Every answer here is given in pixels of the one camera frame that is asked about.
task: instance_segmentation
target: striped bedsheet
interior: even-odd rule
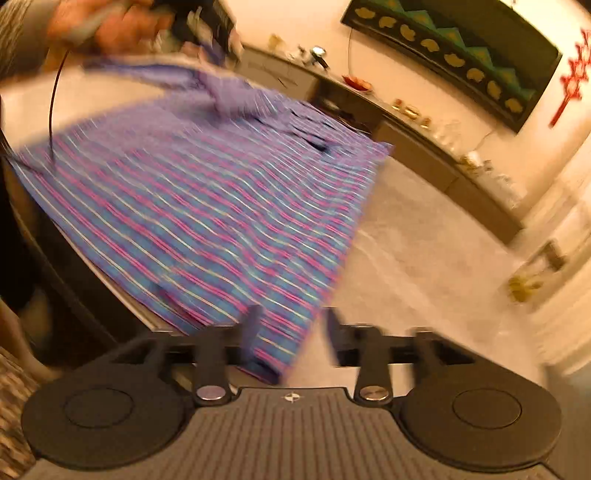
[[[163,69],[120,66],[170,91],[55,135],[55,168],[47,141],[22,149],[43,175],[13,166],[88,259],[182,332],[262,305],[245,369],[277,383],[336,279],[389,145],[273,92],[277,111],[220,115],[187,69],[161,82]],[[213,81],[239,97],[233,79]]]

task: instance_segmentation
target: black cable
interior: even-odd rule
[[[49,119],[48,119],[49,157],[50,157],[50,166],[53,169],[53,171],[56,170],[56,156],[55,156],[55,152],[53,151],[53,104],[55,103],[55,99],[56,99],[57,84],[60,80],[60,74],[64,68],[64,65],[66,63],[66,59],[68,58],[69,53],[70,53],[70,50],[67,50],[64,55],[64,58],[61,60],[60,67],[57,69],[56,81],[53,83],[53,91],[51,93],[51,102],[49,104]],[[24,169],[26,169],[28,171],[37,173],[39,175],[45,175],[45,173],[46,173],[45,170],[42,170],[38,167],[34,167],[32,165],[29,165],[28,163],[23,161],[19,155],[17,155],[15,153],[15,151],[12,149],[12,147],[8,143],[8,139],[4,135],[2,128],[0,128],[0,155],[3,158],[6,158],[6,160],[8,160],[8,161],[12,161],[14,163],[17,163],[18,165],[20,165],[21,167],[23,167]]]
[[[347,70],[349,71],[349,77],[353,76],[353,70],[351,69],[351,38],[353,37],[353,27],[349,32],[349,43],[347,44]]]
[[[495,133],[497,131],[497,129],[499,128],[499,124],[496,124],[493,129],[488,132],[484,137],[482,137],[482,139],[478,142],[478,144],[472,149],[473,151],[478,150],[481,146],[484,145],[484,142],[486,141],[486,139],[488,137],[490,137],[493,133]]]
[[[53,151],[53,103],[56,99],[57,82],[59,82],[60,80],[61,71],[63,70],[64,65],[66,64],[66,59],[68,58],[69,53],[70,50],[66,50],[64,58],[62,58],[61,60],[60,67],[57,69],[56,81],[53,83],[53,92],[51,93],[51,103],[49,104],[49,157],[51,159],[51,167],[53,168],[53,171],[56,170],[56,154]]]

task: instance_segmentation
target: logo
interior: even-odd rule
[[[283,399],[285,401],[288,401],[289,403],[296,403],[298,400],[301,400],[302,397],[300,394],[297,394],[296,392],[291,392],[288,393],[285,397],[283,397]]]

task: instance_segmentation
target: person's leg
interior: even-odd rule
[[[19,312],[32,298],[38,275],[14,218],[4,173],[0,175],[0,222],[0,297],[13,312]]]
[[[27,225],[36,230],[33,200],[19,183],[6,162],[0,171],[0,297],[21,319],[29,340],[42,349],[50,338],[51,309],[49,300],[38,286],[38,268],[21,235],[12,211],[11,201]]]

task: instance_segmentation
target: countertop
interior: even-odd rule
[[[355,90],[354,88],[348,86],[343,82],[342,76],[335,75],[330,70],[325,71],[321,70],[319,67],[316,66],[305,66],[300,61],[291,60],[283,54],[273,53],[266,48],[258,47],[253,44],[244,44],[244,47],[246,49],[256,51],[259,54],[266,55],[270,58],[284,61],[295,68],[310,73],[311,75],[317,77],[320,80],[332,82],[338,87],[345,89],[348,92],[358,96],[359,98],[375,105],[377,108],[380,109],[381,113],[384,117],[387,118],[387,120],[392,122],[396,127],[400,128],[405,133],[412,136],[415,140],[422,143],[427,148],[434,151],[438,155],[438,157],[441,158],[441,160],[446,162],[448,165],[454,167],[462,176],[466,177],[471,183],[473,183],[479,189],[486,192],[491,197],[491,199],[499,206],[499,208],[505,211],[506,214],[510,216],[515,223],[521,224],[521,220],[515,215],[515,213],[512,211],[512,208],[506,203],[506,201],[502,197],[500,197],[496,191],[489,188],[489,185],[493,183],[493,180],[484,179],[484,181],[481,181],[477,175],[474,175],[473,173],[467,171],[459,163],[462,153],[453,151],[449,148],[448,145],[442,144],[440,141],[438,141],[437,138],[434,137],[432,129],[425,129],[420,127],[420,124],[418,122],[411,120],[406,115],[397,111],[392,107],[392,105],[384,102],[380,98],[377,98],[375,95],[373,95],[373,93],[359,92],[358,90]]]

